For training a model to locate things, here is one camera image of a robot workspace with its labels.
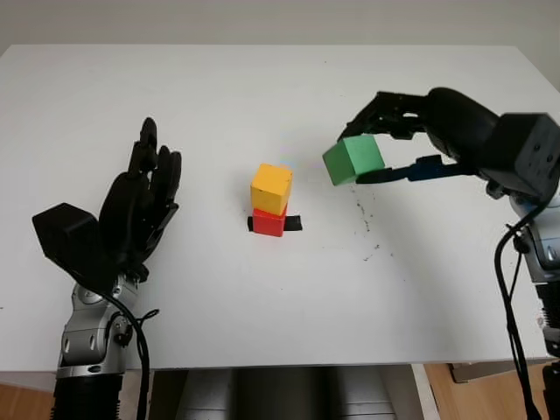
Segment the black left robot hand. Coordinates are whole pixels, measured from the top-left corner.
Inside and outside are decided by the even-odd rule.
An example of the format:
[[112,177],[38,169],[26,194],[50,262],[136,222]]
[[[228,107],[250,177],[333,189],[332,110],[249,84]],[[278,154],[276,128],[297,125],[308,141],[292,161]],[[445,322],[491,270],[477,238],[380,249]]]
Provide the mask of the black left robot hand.
[[141,283],[149,275],[144,262],[179,210],[175,196],[181,167],[181,154],[158,146],[156,122],[147,117],[133,145],[128,170],[116,177],[101,207],[99,223],[106,252],[121,272]]

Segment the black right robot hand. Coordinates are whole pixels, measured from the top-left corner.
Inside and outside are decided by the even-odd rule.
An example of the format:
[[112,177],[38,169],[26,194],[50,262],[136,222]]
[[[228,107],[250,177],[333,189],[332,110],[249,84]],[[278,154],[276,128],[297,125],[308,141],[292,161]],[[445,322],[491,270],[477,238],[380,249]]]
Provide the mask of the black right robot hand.
[[483,179],[475,166],[476,156],[498,120],[489,109],[448,87],[435,87],[425,96],[379,92],[346,124],[339,139],[387,134],[396,140],[410,140],[416,133],[424,133],[439,151],[402,168],[368,171],[356,179],[358,184],[463,175]]

